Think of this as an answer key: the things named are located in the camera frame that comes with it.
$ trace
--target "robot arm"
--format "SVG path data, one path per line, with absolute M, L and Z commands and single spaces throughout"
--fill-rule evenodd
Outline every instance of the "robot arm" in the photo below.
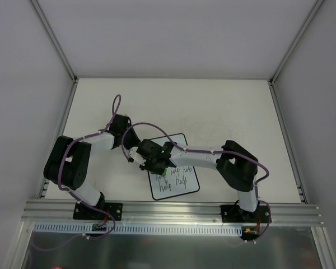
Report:
M 109 129 L 99 136 L 77 142 L 69 151 L 65 160 L 61 182 L 64 188 L 91 206 L 101 209 L 104 195 L 97 191 L 86 179 L 90 156 L 103 150 L 120 146 L 122 135 L 130 126 L 129 117 L 117 114 Z M 60 136 L 49 156 L 44 169 L 44 177 L 58 184 L 59 167 L 67 146 L 72 138 Z M 197 148 L 180 145 L 186 150 L 204 151 L 204 153 L 183 151 L 171 142 L 163 146 L 151 140 L 140 141 L 132 129 L 127 133 L 124 145 L 129 150 L 130 161 L 140 164 L 142 170 L 163 175 L 168 167 L 198 166 L 217 170 L 230 187 L 237 190 L 241 214 L 254 214 L 258 206 L 254 187 L 257 166 L 243 158 L 231 154 L 211 154 L 214 151 L 234 151 L 253 160 L 257 159 L 234 141 L 226 141 L 224 146 L 214 148 Z
M 130 126 L 129 117 L 117 114 L 107 132 L 99 136 L 87 138 L 82 142 L 75 143 L 70 149 L 65 160 L 61 184 L 69 189 L 75 196 L 98 209 L 104 209 L 105 197 L 96 190 L 86 179 L 88 161 L 90 156 L 105 150 L 118 147 L 124 131 Z M 58 184 L 59 167 L 68 145 L 72 138 L 60 136 L 52 149 L 49 159 L 44 168 L 44 177 Z M 131 129 L 127 134 L 124 146 L 131 148 L 138 145 L 140 140 Z
M 185 165 L 217 170 L 228 185 L 237 190 L 240 209 L 248 215 L 256 211 L 258 199 L 256 197 L 254 179 L 258 171 L 257 166 L 231 154 L 212 154 L 212 152 L 234 151 L 258 161 L 256 157 L 234 141 L 226 141 L 225 145 L 221 147 L 205 149 L 180 144 L 178 146 L 185 150 L 175 147 L 171 142 L 166 142 L 163 146 L 160 146 L 151 140 L 143 140 L 137 147 L 131 148 L 129 155 L 140 164 L 139 167 L 142 170 L 148 170 L 160 175 L 165 173 L 167 167 Z

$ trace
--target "cable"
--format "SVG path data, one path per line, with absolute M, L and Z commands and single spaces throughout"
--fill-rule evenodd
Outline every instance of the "cable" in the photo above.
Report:
M 255 241 L 257 240 L 260 240 L 260 238 L 265 234 L 265 232 L 268 230 L 269 226 L 270 226 L 270 223 L 271 223 L 271 208 L 270 208 L 270 205 L 263 201 L 263 200 L 259 200 L 261 203 L 265 203 L 266 206 L 268 207 L 268 212 L 269 212 L 269 220 L 268 220 L 268 223 L 267 223 L 267 226 L 265 227 L 265 229 L 263 230 L 263 232 L 259 235 L 258 238 L 255 239 Z
M 241 153 L 238 153 L 238 152 L 234 152 L 234 151 L 230 151 L 230 150 L 216 150 L 216 151 L 213 151 L 213 152 L 210 152 L 209 150 L 192 150 L 192 149 L 184 149 L 182 148 L 181 146 L 179 146 L 176 142 L 174 142 L 172 140 L 172 138 L 170 138 L 170 136 L 160 127 L 158 127 L 157 125 L 154 125 L 152 123 L 149 123 L 149 122 L 138 122 L 138 123 L 135 123 L 131 126 L 129 126 L 125 132 L 123 133 L 122 135 L 122 141 L 121 141 L 121 148 L 122 148 L 122 152 L 123 152 L 123 155 L 126 157 L 126 159 L 128 160 L 129 157 L 127 155 L 127 153 L 125 152 L 124 150 L 124 146 L 123 146 L 123 142 L 124 142 L 124 139 L 125 139 L 125 136 L 127 135 L 128 131 L 130 129 L 132 129 L 134 126 L 138 126 L 138 125 L 148 125 L 148 126 L 152 126 L 156 129 L 158 129 L 159 131 L 161 131 L 163 133 L 163 135 L 165 135 L 167 137 L 167 139 L 175 146 L 177 147 L 178 149 L 180 150 L 183 150 L 183 151 L 186 151 L 186 152 L 194 152 L 194 153 L 205 153 L 205 154 L 231 154 L 231 155 L 235 155 L 237 157 L 240 157 L 240 158 L 243 158 L 255 165 L 257 165 L 258 167 L 262 168 L 264 171 L 265 171 L 265 175 L 261 178 L 259 178 L 256 182 L 255 182 L 255 185 L 257 185 L 259 182 L 261 182 L 262 180 L 264 180 L 265 178 L 267 178 L 269 175 L 270 175 L 270 172 L 268 170 L 268 168 L 266 168 L 264 165 L 262 165 L 261 163 L 259 163 L 258 161 L 255 161 L 253 160 L 252 158 L 249 158 Z
M 118 98 L 118 105 L 117 105 L 116 109 L 114 109 L 114 106 L 115 106 L 115 103 L 116 103 L 117 98 Z M 82 140 L 84 140 L 84 139 L 86 139 L 86 138 L 99 136 L 99 135 L 101 135 L 102 133 L 104 133 L 105 131 L 107 131 L 107 129 L 110 127 L 110 125 L 111 125 L 111 123 L 112 123 L 114 117 L 115 117 L 116 114 L 117 114 L 117 111 L 118 111 L 119 106 L 120 106 L 120 104 L 121 104 L 121 99 L 122 99 L 122 97 L 121 97 L 120 94 L 117 94 L 116 97 L 114 98 L 114 100 L 113 100 L 113 104 L 112 104 L 112 117 L 111 117 L 111 119 L 109 120 L 109 122 L 107 123 L 107 125 L 106 125 L 106 127 L 105 127 L 104 129 L 99 130 L 97 133 L 92 133 L 92 134 L 88 134 L 87 136 L 79 137 L 79 138 L 73 140 L 73 141 L 68 145 L 68 147 L 66 148 L 66 150 L 65 150 L 65 152 L 64 152 L 64 154 L 63 154 L 62 161 L 61 161 L 61 163 L 60 163 L 60 167 L 59 167 L 58 178 L 57 178 L 57 185 L 58 185 L 58 188 L 59 188 L 61 191 L 67 191 L 67 192 L 68 192 L 74 199 L 76 199 L 77 201 L 79 201 L 80 203 L 82 203 L 84 206 L 86 206 L 86 207 L 88 207 L 88 208 L 90 208 L 90 209 L 92 209 L 92 210 L 95 210 L 95 211 L 97 211 L 97 212 L 99 212 L 99 213 L 102 213 L 102 214 L 106 215 L 107 218 L 109 217 L 109 218 L 112 220 L 112 222 L 113 222 L 113 227 L 112 227 L 110 230 L 108 230 L 106 233 L 104 233 L 103 235 L 99 235 L 99 236 L 95 236 L 95 237 L 87 236 L 85 233 L 84 233 L 84 234 L 77 234 L 77 235 L 71 237 L 70 239 L 68 239 L 68 240 L 67 240 L 66 242 L 64 242 L 63 244 L 59 245 L 58 247 L 54 247 L 54 248 L 40 248 L 40 247 L 38 247 L 37 245 L 35 245 L 35 243 L 34 243 L 34 237 L 32 237 L 32 238 L 31 238 L 31 245 L 32 245 L 35 249 L 37 249 L 37 250 L 39 250 L 39 251 L 55 251 L 55 250 L 57 250 L 57 249 L 60 249 L 60 248 L 64 247 L 65 245 L 67 245 L 68 243 L 70 243 L 73 239 L 75 239 L 75 238 L 77 238 L 77 237 L 79 237 L 79 236 L 86 236 L 86 239 L 89 239 L 89 240 L 101 239 L 101 238 L 104 238 L 104 237 L 106 237 L 107 235 L 109 235 L 109 234 L 110 234 L 112 231 L 114 231 L 114 229 L 116 228 L 116 221 L 115 221 L 115 219 L 113 218 L 113 216 L 112 216 L 111 214 L 109 214 L 109 213 L 106 212 L 106 211 L 100 210 L 100 209 L 98 209 L 98 208 L 96 208 L 96 207 L 93 207 L 93 206 L 89 205 L 88 203 L 86 203 L 85 201 L 82 201 L 79 197 L 77 197 L 75 194 L 73 194 L 73 193 L 71 192 L 70 189 L 68 189 L 68 188 L 63 188 L 61 182 L 62 182 L 62 171 L 63 171 L 64 163 L 65 163 L 65 160 L 66 160 L 66 158 L 67 158 L 67 155 L 68 155 L 70 149 L 72 148 L 72 146 L 73 146 L 75 143 L 80 142 L 80 141 L 82 141 Z
M 106 224 L 106 222 L 107 222 L 107 219 L 108 219 L 108 217 L 105 216 L 105 218 L 103 220 L 101 220 L 99 223 L 97 223 L 97 226 L 98 227 L 104 226 Z

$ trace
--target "white table surface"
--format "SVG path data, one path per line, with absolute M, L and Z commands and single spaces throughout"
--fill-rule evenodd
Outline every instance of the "white table surface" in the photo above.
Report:
M 268 167 L 259 183 L 261 199 L 300 203 L 278 118 L 266 81 L 82 78 L 78 82 L 64 135 L 79 137 L 105 127 L 116 94 L 120 114 L 150 122 L 168 134 L 184 133 L 191 146 L 221 146 L 234 140 Z M 162 134 L 135 128 L 140 139 Z M 163 201 L 235 202 L 237 193 L 218 171 L 196 168 L 200 191 Z M 258 177 L 264 172 L 259 169 Z M 127 163 L 121 149 L 90 158 L 87 179 L 107 200 L 153 201 L 148 175 Z M 46 198 L 71 199 L 50 183 Z

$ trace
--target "white wall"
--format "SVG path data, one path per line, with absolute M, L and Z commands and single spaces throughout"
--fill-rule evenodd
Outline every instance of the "white wall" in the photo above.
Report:
M 40 183 L 71 81 L 27 0 L 0 1 L 0 268 Z
M 77 75 L 270 78 L 315 0 L 39 0 Z
M 277 82 L 283 114 L 336 253 L 336 0 L 312 22 Z

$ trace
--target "purple cable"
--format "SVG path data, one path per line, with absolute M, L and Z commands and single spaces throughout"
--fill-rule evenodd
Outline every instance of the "purple cable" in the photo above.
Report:
M 116 109 L 114 109 L 114 105 L 115 105 L 115 103 L 116 103 L 117 98 L 119 98 L 119 100 L 118 100 L 118 105 L 117 105 Z M 107 123 L 107 125 L 106 125 L 106 127 L 105 127 L 104 129 L 99 130 L 97 133 L 92 133 L 92 134 L 89 134 L 89 135 L 84 136 L 84 137 L 79 137 L 79 138 L 73 140 L 73 141 L 68 145 L 67 149 L 65 150 L 65 152 L 64 152 L 64 154 L 63 154 L 62 161 L 61 161 L 61 164 L 60 164 L 60 168 L 59 168 L 59 171 L 58 171 L 57 185 L 58 185 L 58 188 L 59 188 L 61 191 L 67 191 L 67 192 L 68 192 L 74 199 L 76 199 L 77 201 L 79 201 L 80 203 L 82 203 L 84 206 L 86 206 L 86 207 L 88 207 L 88 208 L 90 208 L 90 209 L 92 209 L 92 210 L 95 210 L 95 211 L 97 211 L 97 212 L 100 212 L 100 213 L 102 213 L 102 214 L 107 215 L 107 216 L 112 220 L 112 222 L 113 222 L 113 227 L 112 227 L 110 230 L 108 230 L 108 231 L 107 231 L 106 233 L 104 233 L 103 235 L 99 235 L 99 236 L 95 236 L 95 237 L 90 236 L 90 237 L 89 237 L 90 240 L 101 239 L 101 238 L 106 237 L 107 235 L 109 235 L 109 234 L 116 228 L 116 221 L 115 221 L 115 219 L 113 218 L 113 216 L 112 216 L 111 214 L 109 214 L 108 212 L 103 211 L 103 210 L 100 210 L 100 209 L 98 209 L 98 208 L 96 208 L 96 207 L 93 207 L 93 206 L 89 205 L 88 203 L 82 201 L 79 197 L 77 197 L 76 195 L 74 195 L 74 194 L 71 192 L 70 189 L 68 189 L 68 188 L 63 188 L 63 187 L 62 187 L 61 181 L 62 181 L 62 171 L 63 171 L 63 166 L 64 166 L 65 160 L 66 160 L 66 158 L 67 158 L 67 155 L 68 155 L 70 149 L 72 148 L 72 146 L 73 146 L 76 142 L 79 142 L 79 141 L 84 140 L 84 139 L 86 139 L 86 138 L 99 136 L 99 135 L 101 135 L 102 133 L 104 133 L 105 131 L 107 131 L 107 129 L 110 127 L 110 125 L 111 125 L 111 123 L 112 123 L 112 120 L 114 119 L 114 117 L 115 117 L 116 114 L 117 114 L 117 111 L 118 111 L 119 106 L 120 106 L 120 104 L 121 104 L 121 99 L 122 99 L 121 94 L 117 94 L 116 97 L 114 98 L 114 100 L 113 100 L 113 104 L 112 104 L 112 117 L 111 117 L 110 121 Z M 34 238 L 31 239 L 31 245 L 32 245 L 35 249 L 37 249 L 37 250 L 39 250 L 39 251 L 55 251 L 55 250 L 57 250 L 57 249 L 59 249 L 59 248 L 64 247 L 64 246 L 67 245 L 69 242 L 71 242 L 73 239 L 75 239 L 75 238 L 77 238 L 77 237 L 79 237 L 79 236 L 83 236 L 83 235 L 85 235 L 85 234 L 77 234 L 77 235 L 71 237 L 70 239 L 68 239 L 68 240 L 67 240 L 65 243 L 63 243 L 62 245 L 60 245 L 60 246 L 58 246 L 58 247 L 55 247 L 55 248 L 40 248 L 40 247 L 38 247 L 37 245 L 34 244 L 34 241 L 33 241 Z
M 137 125 L 148 125 L 148 126 L 152 126 L 152 127 L 156 128 L 156 129 L 158 129 L 159 131 L 161 131 L 161 132 L 163 133 L 163 135 L 165 135 L 165 136 L 168 138 L 168 140 L 169 140 L 175 147 L 177 147 L 178 149 L 184 151 L 184 149 L 183 149 L 181 146 L 177 145 L 177 143 L 174 142 L 174 141 L 172 140 L 172 138 L 170 138 L 170 136 L 169 136 L 169 135 L 168 135 L 162 128 L 160 128 L 160 127 L 158 127 L 157 125 L 154 125 L 154 124 L 152 124 L 152 123 L 149 123 L 149 122 L 138 122 L 138 123 L 135 123 L 135 124 L 129 126 L 129 127 L 125 130 L 125 132 L 123 133 L 123 136 L 122 136 L 121 148 L 122 148 L 123 155 L 126 157 L 127 160 L 129 159 L 129 157 L 128 157 L 127 153 L 126 153 L 125 150 L 124 150 L 123 141 L 124 141 L 125 136 L 127 135 L 128 131 L 129 131 L 130 129 L 132 129 L 134 126 L 137 126 Z M 194 152 L 194 153 L 206 153 L 206 154 L 211 154 L 211 152 L 210 152 L 209 150 L 191 150 L 191 149 L 186 149 L 185 151 L 186 151 L 186 152 Z M 235 155 L 235 156 L 238 156 L 238 157 L 240 157 L 240 158 L 243 158 L 243 159 L 245 159 L 245 160 L 247 160 L 247 161 L 249 161 L 249 162 L 251 162 L 251 163 L 257 165 L 258 167 L 262 168 L 262 169 L 266 172 L 266 174 L 265 174 L 263 177 L 259 178 L 259 179 L 255 182 L 255 185 L 257 185 L 259 182 L 261 182 L 262 180 L 264 180 L 265 178 L 267 178 L 267 177 L 269 176 L 269 174 L 270 174 L 269 170 L 268 170 L 264 165 L 262 165 L 262 164 L 259 163 L 258 161 L 253 160 L 252 158 L 249 158 L 249 157 L 247 157 L 247 156 L 245 156 L 245 155 L 243 155 L 243 154 L 240 154 L 240 153 L 238 153 L 238 152 L 234 152 L 234 151 L 230 151 L 230 150 L 217 150 L 217 151 L 214 151 L 213 154 L 231 154 L 231 155 Z
M 255 241 L 257 241 L 258 239 L 260 239 L 260 238 L 265 234 L 265 232 L 268 230 L 268 228 L 269 228 L 269 226 L 270 226 L 270 223 L 271 223 L 271 208 L 270 208 L 270 205 L 269 205 L 267 202 L 263 201 L 263 200 L 259 200 L 259 201 L 262 202 L 262 203 L 265 203 L 266 206 L 268 207 L 268 211 L 269 211 L 269 220 L 268 220 L 267 226 L 265 227 L 265 229 L 263 230 L 263 232 L 259 235 L 259 237 L 256 238 Z

